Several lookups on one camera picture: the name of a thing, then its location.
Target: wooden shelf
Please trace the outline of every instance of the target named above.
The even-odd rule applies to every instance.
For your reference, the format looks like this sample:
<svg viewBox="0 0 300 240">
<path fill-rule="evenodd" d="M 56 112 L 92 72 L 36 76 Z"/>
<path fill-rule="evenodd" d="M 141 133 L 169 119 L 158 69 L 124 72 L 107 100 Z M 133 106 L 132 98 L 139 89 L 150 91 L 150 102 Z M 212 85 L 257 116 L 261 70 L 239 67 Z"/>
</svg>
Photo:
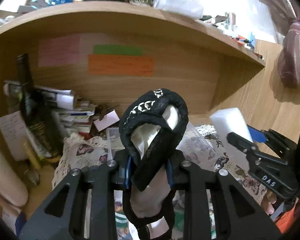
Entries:
<svg viewBox="0 0 300 240">
<path fill-rule="evenodd" d="M 89 32 L 159 36 L 265 65 L 212 26 L 151 7 L 110 1 L 68 3 L 27 13 L 0 27 L 0 42 Z"/>
</svg>

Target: bottle neck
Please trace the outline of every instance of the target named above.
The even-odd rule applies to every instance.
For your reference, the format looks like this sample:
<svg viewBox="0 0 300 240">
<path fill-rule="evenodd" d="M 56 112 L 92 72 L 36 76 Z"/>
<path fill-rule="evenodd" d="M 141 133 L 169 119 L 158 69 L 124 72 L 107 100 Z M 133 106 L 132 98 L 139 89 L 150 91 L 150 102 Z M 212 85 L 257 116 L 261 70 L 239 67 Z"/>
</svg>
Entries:
<svg viewBox="0 0 300 240">
<path fill-rule="evenodd" d="M 23 92 L 32 93 L 34 90 L 31 77 L 28 54 L 22 54 L 17 58 L 17 67 L 20 85 Z"/>
</svg>

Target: triangular cutout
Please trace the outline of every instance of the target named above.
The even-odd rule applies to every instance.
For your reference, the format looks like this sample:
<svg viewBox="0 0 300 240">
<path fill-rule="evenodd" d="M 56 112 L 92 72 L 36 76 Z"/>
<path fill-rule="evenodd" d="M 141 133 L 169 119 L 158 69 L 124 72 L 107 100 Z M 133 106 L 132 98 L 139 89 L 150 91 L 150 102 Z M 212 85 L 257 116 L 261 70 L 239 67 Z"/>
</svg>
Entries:
<svg viewBox="0 0 300 240">
<path fill-rule="evenodd" d="M 58 194 L 51 200 L 49 205 L 44 209 L 44 212 L 55 217 L 62 217 L 69 189 L 70 187 L 68 185 L 64 185 L 64 187 L 58 192 Z"/>
<path fill-rule="evenodd" d="M 235 211 L 239 218 L 252 215 L 255 211 L 248 201 L 241 195 L 237 188 L 233 185 L 229 186 L 232 200 L 234 202 Z"/>
</svg>

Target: pink sticky note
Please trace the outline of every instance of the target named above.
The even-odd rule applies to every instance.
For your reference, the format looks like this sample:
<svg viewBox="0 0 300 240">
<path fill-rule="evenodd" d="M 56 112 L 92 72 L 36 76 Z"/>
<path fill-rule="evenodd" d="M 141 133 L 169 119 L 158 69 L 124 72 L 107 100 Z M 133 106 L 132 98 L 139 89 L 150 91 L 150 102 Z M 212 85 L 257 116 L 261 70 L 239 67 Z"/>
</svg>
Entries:
<svg viewBox="0 0 300 240">
<path fill-rule="evenodd" d="M 39 42 L 38 66 L 77 64 L 80 60 L 79 46 L 79 34 L 41 40 Z"/>
<path fill-rule="evenodd" d="M 106 114 L 105 117 L 100 121 L 100 119 L 95 120 L 93 123 L 98 129 L 98 131 L 102 131 L 103 129 L 113 125 L 114 123 L 118 122 L 120 119 L 117 113 L 113 110 L 109 114 Z"/>
</svg>

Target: orange sticky note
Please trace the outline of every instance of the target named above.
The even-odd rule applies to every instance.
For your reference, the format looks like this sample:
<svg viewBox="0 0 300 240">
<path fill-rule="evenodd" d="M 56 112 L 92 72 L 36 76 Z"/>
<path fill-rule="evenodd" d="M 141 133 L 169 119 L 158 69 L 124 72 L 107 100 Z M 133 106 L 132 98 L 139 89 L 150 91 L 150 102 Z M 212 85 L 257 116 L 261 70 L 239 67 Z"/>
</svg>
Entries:
<svg viewBox="0 0 300 240">
<path fill-rule="evenodd" d="M 90 75 L 153 76 L 154 59 L 146 56 L 88 55 Z"/>
</svg>

